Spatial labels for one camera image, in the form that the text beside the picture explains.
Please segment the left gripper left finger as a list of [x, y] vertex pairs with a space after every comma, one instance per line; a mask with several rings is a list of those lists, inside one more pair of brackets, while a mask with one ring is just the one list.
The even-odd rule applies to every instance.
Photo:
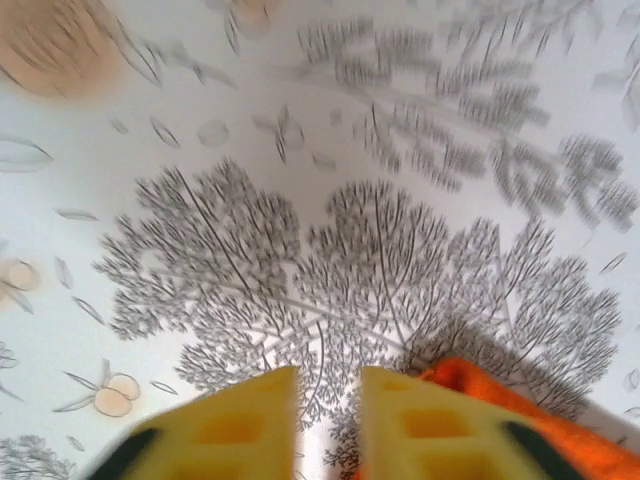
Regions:
[[146, 418], [84, 479], [293, 479], [297, 369], [282, 367]]

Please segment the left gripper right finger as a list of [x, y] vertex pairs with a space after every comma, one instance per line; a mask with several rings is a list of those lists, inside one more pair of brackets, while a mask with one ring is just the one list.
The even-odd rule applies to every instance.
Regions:
[[361, 373], [364, 479], [572, 479], [524, 416], [381, 367]]

